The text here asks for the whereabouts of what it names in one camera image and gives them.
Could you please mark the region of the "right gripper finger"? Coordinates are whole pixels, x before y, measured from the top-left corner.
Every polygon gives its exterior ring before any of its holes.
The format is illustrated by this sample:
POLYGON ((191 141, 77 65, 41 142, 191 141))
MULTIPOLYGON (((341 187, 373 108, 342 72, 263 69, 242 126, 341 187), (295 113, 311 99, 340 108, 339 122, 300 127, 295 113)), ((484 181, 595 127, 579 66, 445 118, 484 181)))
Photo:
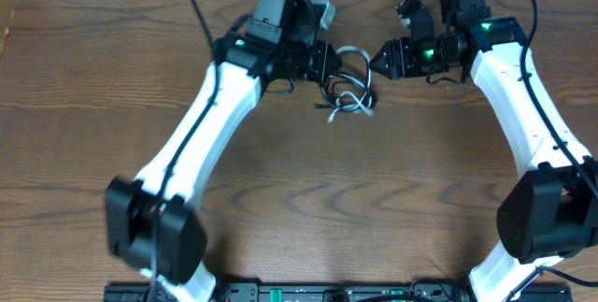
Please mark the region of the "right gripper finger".
POLYGON ((369 67, 373 72, 376 72, 381 76, 388 75, 388 66, 383 62, 371 62, 369 67))
POLYGON ((385 42, 378 52, 373 56, 370 60, 371 64, 387 64, 390 60, 389 52, 391 51, 391 46, 389 42, 385 42))

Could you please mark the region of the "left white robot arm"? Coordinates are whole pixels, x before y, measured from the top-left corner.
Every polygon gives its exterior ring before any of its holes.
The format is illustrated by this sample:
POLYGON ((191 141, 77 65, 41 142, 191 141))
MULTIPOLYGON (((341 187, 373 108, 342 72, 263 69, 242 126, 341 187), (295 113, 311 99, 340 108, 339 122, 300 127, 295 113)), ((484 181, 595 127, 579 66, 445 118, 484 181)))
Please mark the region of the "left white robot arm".
POLYGON ((207 181, 244 118, 277 79, 322 82, 341 62, 319 39, 335 15, 329 0, 256 0, 220 38, 198 95, 172 136, 132 180, 105 191, 107 246, 149 277, 119 301, 208 301, 216 280, 203 258, 198 211, 207 181))

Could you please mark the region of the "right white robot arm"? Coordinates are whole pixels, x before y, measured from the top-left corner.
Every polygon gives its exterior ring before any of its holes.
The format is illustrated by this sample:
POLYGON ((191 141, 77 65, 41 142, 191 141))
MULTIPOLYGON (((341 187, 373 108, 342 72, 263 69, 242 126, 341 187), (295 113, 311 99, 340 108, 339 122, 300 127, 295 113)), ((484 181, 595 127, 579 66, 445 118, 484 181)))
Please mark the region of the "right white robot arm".
POLYGON ((534 287, 564 259, 597 243, 597 163, 572 134, 535 67, 533 33, 485 0, 440 0, 446 29, 437 34, 421 0, 398 16, 410 36, 387 41, 371 70, 393 80, 434 84, 453 67, 491 104, 512 151, 518 181, 498 208, 499 235, 485 260, 453 287, 453 301, 554 301, 562 287, 534 287))

